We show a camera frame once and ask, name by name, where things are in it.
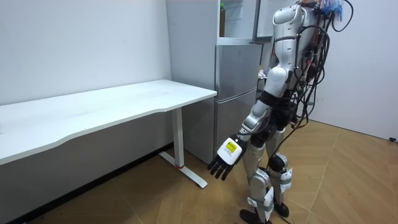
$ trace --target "baseboard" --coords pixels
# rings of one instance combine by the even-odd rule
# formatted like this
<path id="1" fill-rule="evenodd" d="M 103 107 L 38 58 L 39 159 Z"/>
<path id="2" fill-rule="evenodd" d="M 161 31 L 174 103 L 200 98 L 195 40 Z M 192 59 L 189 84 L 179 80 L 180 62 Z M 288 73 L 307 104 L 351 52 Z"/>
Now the baseboard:
<path id="1" fill-rule="evenodd" d="M 57 198 L 57 199 L 55 199 L 55 200 L 53 200 L 53 201 L 51 201 L 49 203 L 46 203 L 45 205 L 43 205 L 43 206 L 41 206 L 39 208 L 36 208 L 35 210 L 33 210 L 33 211 L 29 212 L 29 213 L 26 213 L 25 215 L 23 215 L 21 217 L 18 217 L 16 219 L 14 219 L 13 221 L 8 222 L 6 224 L 21 224 L 21 223 L 32 221 L 33 219 L 35 219 L 35 218 L 37 218 L 37 217 L 39 217 L 41 215 L 44 215 L 48 211 L 50 211 L 50 210 L 62 205 L 63 203 L 74 199 L 75 197 L 77 197 L 77 196 L 79 196 L 79 195 L 81 195 L 81 194 L 83 194 L 83 193 L 85 193 L 85 192 L 87 192 L 87 191 L 99 186 L 100 184 L 103 184 L 103 183 L 107 182 L 108 180 L 111 180 L 112 178 L 124 173 L 125 171 L 127 171 L 127 170 L 129 170 L 129 169 L 131 169 L 131 168 L 133 168 L 133 167 L 135 167 L 135 166 L 137 166 L 139 164 L 142 164 L 143 162 L 145 162 L 145 161 L 157 156 L 160 152 L 166 151 L 166 150 L 172 148 L 173 146 L 174 146 L 174 143 L 167 144 L 167 145 L 165 145 L 165 146 L 163 146 L 163 147 L 161 147 L 161 148 L 149 153 L 146 156 L 143 156 L 143 157 L 141 157 L 139 159 L 136 159 L 135 161 L 132 161 L 132 162 L 130 162 L 129 164 L 127 164 L 125 166 L 122 166 L 122 167 L 120 167 L 120 168 L 118 168 L 118 169 L 116 169 L 116 170 L 114 170 L 114 171 L 112 171 L 112 172 L 110 172 L 108 174 L 105 174 L 104 176 L 102 176 L 100 178 L 97 178 L 97 179 L 91 181 L 88 184 L 85 184 L 85 185 L 83 185 L 83 186 L 81 186 L 81 187 L 79 187 L 79 188 L 77 188 L 75 190 L 72 190 L 71 192 L 69 192 L 69 193 L 67 193 L 65 195 L 62 195 L 61 197 L 59 197 L 59 198 Z"/>

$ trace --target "sticker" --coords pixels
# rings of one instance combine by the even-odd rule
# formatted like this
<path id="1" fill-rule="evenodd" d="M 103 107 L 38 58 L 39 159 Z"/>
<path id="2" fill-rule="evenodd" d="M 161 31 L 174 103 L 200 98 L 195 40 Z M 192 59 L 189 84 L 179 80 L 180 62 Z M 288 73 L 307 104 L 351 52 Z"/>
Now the sticker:
<path id="1" fill-rule="evenodd" d="M 236 149 L 236 146 L 233 144 L 233 142 L 230 141 L 230 142 L 226 145 L 226 148 L 227 148 L 230 152 L 234 152 L 235 149 Z"/>

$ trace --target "robot finger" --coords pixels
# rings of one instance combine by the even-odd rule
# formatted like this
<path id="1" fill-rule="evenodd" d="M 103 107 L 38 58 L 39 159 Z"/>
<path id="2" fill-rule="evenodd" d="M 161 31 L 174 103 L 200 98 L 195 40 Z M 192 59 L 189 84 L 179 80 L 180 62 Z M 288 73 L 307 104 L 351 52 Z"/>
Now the robot finger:
<path id="1" fill-rule="evenodd" d="M 217 163 L 211 169 L 210 174 L 213 175 L 218 170 L 220 165 L 222 165 L 222 163 L 223 163 L 222 161 L 217 161 Z"/>
<path id="2" fill-rule="evenodd" d="M 219 177 L 220 177 L 220 175 L 223 173 L 223 171 L 225 170 L 225 168 L 226 168 L 226 163 L 223 163 L 222 165 L 221 165 L 221 167 L 218 169 L 218 172 L 216 173 L 216 175 L 215 175 L 215 177 L 216 177 L 216 179 L 218 179 Z"/>
<path id="3" fill-rule="evenodd" d="M 223 176 L 221 177 L 221 180 L 225 180 L 226 177 L 228 176 L 229 172 L 231 172 L 232 168 L 234 167 L 234 165 L 228 166 L 223 174 Z"/>
<path id="4" fill-rule="evenodd" d="M 220 159 L 221 159 L 220 156 L 216 156 L 216 157 L 212 160 L 212 162 L 207 166 L 207 169 L 208 169 L 208 170 L 211 170 L 211 168 L 212 168 L 212 167 L 216 164 L 216 162 L 218 162 Z"/>

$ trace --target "desk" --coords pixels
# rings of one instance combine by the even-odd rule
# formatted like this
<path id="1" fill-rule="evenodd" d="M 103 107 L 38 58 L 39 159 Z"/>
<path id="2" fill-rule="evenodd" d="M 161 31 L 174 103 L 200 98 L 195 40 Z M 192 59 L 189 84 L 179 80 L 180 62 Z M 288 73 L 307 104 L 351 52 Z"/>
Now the desk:
<path id="1" fill-rule="evenodd" d="M 175 159 L 166 152 L 160 155 L 204 188 L 206 181 L 184 167 L 181 107 L 216 94 L 156 80 L 0 106 L 0 165 L 100 129 L 171 110 Z"/>

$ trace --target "humanoid robot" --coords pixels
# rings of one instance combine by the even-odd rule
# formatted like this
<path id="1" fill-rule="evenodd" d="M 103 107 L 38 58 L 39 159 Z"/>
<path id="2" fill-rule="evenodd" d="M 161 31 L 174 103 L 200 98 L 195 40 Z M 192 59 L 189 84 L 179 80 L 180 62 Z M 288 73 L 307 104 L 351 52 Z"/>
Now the humanoid robot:
<path id="1" fill-rule="evenodd" d="M 325 75 L 323 66 L 330 43 L 327 30 L 331 23 L 336 30 L 333 20 L 339 15 L 341 6 L 340 13 L 325 12 L 314 2 L 297 2 L 275 12 L 272 40 L 277 65 L 269 70 L 264 91 L 241 129 L 221 145 L 208 166 L 212 175 L 225 180 L 243 159 L 249 185 L 248 203 L 255 212 L 241 210 L 240 216 L 249 224 L 271 223 L 273 210 L 282 217 L 289 216 L 284 192 L 290 188 L 292 170 L 288 169 L 287 158 L 279 153 L 279 146 L 286 140 L 287 125 L 292 125 L 292 134 L 302 127 L 304 118 L 308 122 L 309 96 Z M 301 116 L 297 115 L 300 103 L 305 108 Z M 267 167 L 259 167 L 265 150 L 269 158 Z"/>

